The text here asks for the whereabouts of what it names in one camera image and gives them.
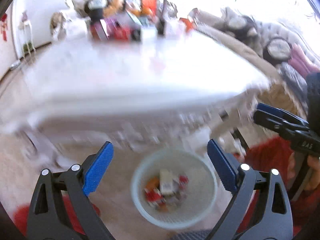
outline floor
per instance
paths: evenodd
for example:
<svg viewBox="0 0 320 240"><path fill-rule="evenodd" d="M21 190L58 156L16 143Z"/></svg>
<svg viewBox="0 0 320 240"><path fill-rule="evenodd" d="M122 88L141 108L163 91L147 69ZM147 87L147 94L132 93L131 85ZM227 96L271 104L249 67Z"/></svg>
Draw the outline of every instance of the floor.
<svg viewBox="0 0 320 240"><path fill-rule="evenodd" d="M45 53L45 48L38 51L37 57L41 53ZM22 64L21 68L15 69L5 76L0 83L0 104L5 104L6 100L9 100L10 88L22 79L24 70L30 67L32 64ZM267 138L262 129L260 133L254 133L255 136L252 136L252 129L256 129L256 127L248 126L240 129L249 146ZM22 156L21 151L25 150L28 145L21 138L0 134L0 145L2 146L0 152L0 201L9 216L12 217L19 205L30 202L39 173L35 171L32 163ZM88 155L96 153L100 145L90 147L63 145L60 147L69 158L82 163ZM147 222L139 214L131 200L132 174L140 161L155 150L157 149L148 149L148 152L138 154L130 150L115 149L113 161L97 191L90 195L92 203L101 210L102 221L116 239L162 240L175 234L175 232L161 229ZM229 200L230 193L226 192L220 183L217 201L212 213L197 225L186 230L212 228L219 220Z"/></svg>

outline wall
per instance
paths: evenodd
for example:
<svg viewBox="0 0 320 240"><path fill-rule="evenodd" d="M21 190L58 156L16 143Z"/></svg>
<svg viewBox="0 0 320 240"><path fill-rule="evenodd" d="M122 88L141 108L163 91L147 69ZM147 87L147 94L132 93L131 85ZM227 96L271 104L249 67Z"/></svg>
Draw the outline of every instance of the wall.
<svg viewBox="0 0 320 240"><path fill-rule="evenodd" d="M68 9L65 0L14 0L12 26L17 54L22 57L21 44L24 43L24 34L18 29L22 12L27 10L32 25L33 43L37 48L51 41L50 19L54 12Z"/></svg>
<svg viewBox="0 0 320 240"><path fill-rule="evenodd" d="M10 65L17 60L12 39L11 12L12 5L6 12L8 15L7 42L3 40L2 35L0 36L0 78L8 71Z"/></svg>

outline clutter on table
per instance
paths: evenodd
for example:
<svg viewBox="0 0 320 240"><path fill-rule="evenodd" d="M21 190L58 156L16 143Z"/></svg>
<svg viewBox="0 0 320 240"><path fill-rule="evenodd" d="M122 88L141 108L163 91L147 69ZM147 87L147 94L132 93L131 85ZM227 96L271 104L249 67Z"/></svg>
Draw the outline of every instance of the clutter on table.
<svg viewBox="0 0 320 240"><path fill-rule="evenodd" d="M161 169L145 185L145 197L148 204L160 212L172 212L187 198L189 179L186 175L176 175L172 171Z"/></svg>
<svg viewBox="0 0 320 240"><path fill-rule="evenodd" d="M188 19L176 17L176 6L164 0L158 16L159 0L89 0L85 12L96 40L145 42L158 35L180 38L193 29Z"/></svg>

